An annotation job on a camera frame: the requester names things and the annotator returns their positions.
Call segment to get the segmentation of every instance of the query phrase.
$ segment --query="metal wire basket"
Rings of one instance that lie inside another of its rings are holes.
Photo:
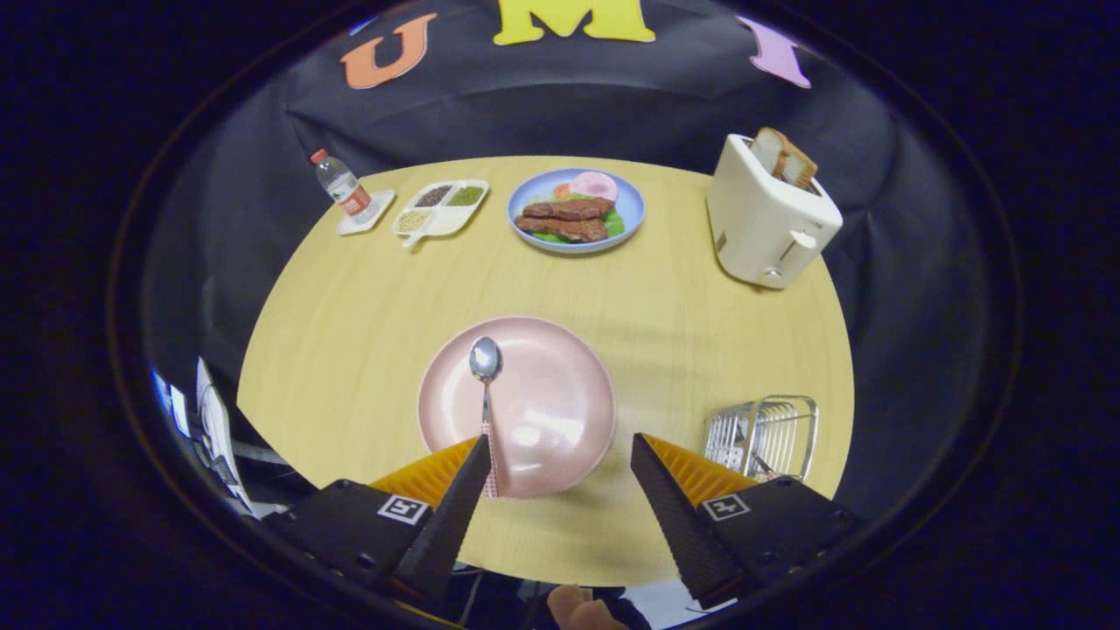
[[[720,409],[704,457],[746,476],[804,480],[816,444],[820,408],[808,396],[767,396]]]

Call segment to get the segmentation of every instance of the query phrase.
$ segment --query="white coaster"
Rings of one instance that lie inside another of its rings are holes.
[[[374,207],[377,209],[377,213],[373,215],[373,219],[366,221],[365,223],[358,223],[354,221],[351,215],[344,214],[343,220],[338,222],[337,226],[335,226],[335,233],[339,237],[345,237],[346,234],[356,234],[358,232],[368,231],[377,224],[377,221],[381,220],[381,215],[385,214],[385,211],[393,203],[393,198],[395,197],[395,191],[379,191],[376,193],[370,193],[370,204],[373,204]]]

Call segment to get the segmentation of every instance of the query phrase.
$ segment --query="blue plate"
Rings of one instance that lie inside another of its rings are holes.
[[[571,182],[577,175],[588,170],[607,175],[618,185],[618,198],[615,200],[615,212],[623,217],[623,224],[626,226],[622,234],[594,243],[553,243],[551,241],[542,241],[529,232],[522,231],[513,223],[513,220],[521,214],[521,211],[526,205],[536,203],[542,197],[551,196],[553,188],[564,182]],[[532,245],[558,253],[590,253],[619,245],[623,241],[631,238],[638,225],[645,221],[645,200],[642,198],[642,193],[637,192],[637,188],[633,184],[613,173],[599,170],[598,168],[561,168],[531,177],[521,186],[517,186],[517,189],[510,195],[506,214],[513,231]]]

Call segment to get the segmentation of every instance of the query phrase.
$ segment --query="toast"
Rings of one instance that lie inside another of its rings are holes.
[[[774,177],[801,189],[810,189],[810,180],[816,175],[816,163],[809,159],[781,131],[769,127],[759,129],[750,142],[750,152]]]

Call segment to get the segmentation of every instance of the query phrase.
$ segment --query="pink plate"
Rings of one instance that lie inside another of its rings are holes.
[[[497,342],[502,373],[491,383],[500,497],[567,490],[595,470],[615,433],[615,392],[595,351],[536,317],[498,317],[459,333],[420,382],[420,435],[429,451],[482,432],[483,383],[467,365],[480,336]]]

